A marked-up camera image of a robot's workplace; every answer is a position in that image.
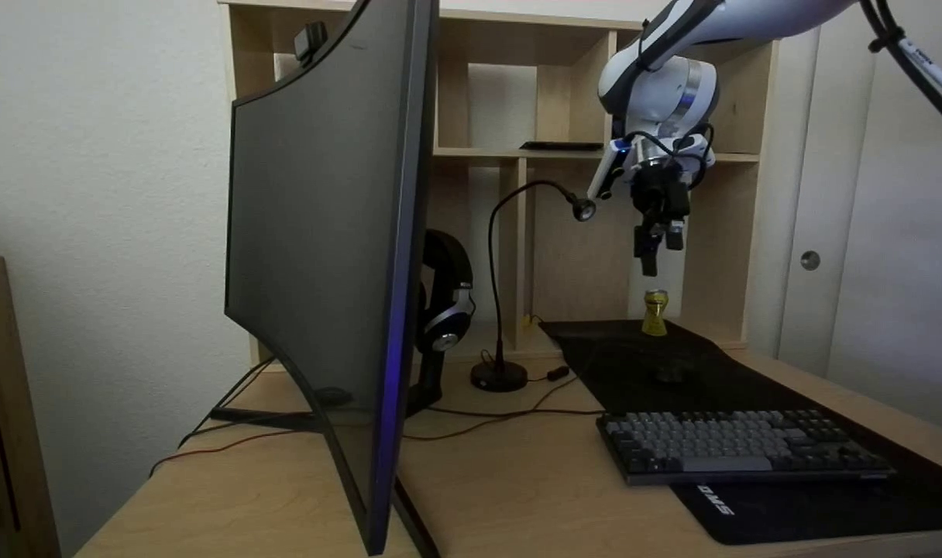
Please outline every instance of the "curved monitor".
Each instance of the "curved monitor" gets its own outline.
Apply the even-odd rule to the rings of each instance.
[[[434,25],[435,0],[359,3],[308,67],[233,106],[226,316],[318,413],[372,554],[409,386]]]

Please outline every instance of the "wooden desk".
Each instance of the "wooden desk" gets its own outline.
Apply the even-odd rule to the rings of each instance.
[[[727,354],[942,464],[937,428],[735,344]],[[517,394],[480,394],[466,386],[469,362],[473,356],[449,359],[438,406],[525,408],[555,386],[528,381]],[[540,378],[556,365],[555,356],[517,362]],[[266,408],[303,406],[286,372],[259,376],[242,401]],[[594,401],[569,381],[545,408],[594,408]],[[415,439],[478,421],[443,413],[405,421],[399,477],[443,554],[942,554],[942,533],[719,545],[667,486],[622,486],[592,416],[525,416],[449,439]],[[259,431],[226,428],[186,448]],[[363,554],[363,545],[323,437],[277,435],[161,464],[81,554]],[[387,554],[415,554],[399,522]]]

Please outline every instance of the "black desk mat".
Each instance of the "black desk mat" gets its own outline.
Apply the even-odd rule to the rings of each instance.
[[[594,401],[612,413],[819,406],[673,321],[667,337],[644,337],[635,320],[543,321],[543,328]],[[844,416],[829,416],[882,452],[897,475],[890,481],[673,484],[673,489],[708,535],[727,545],[942,530],[942,469]]]

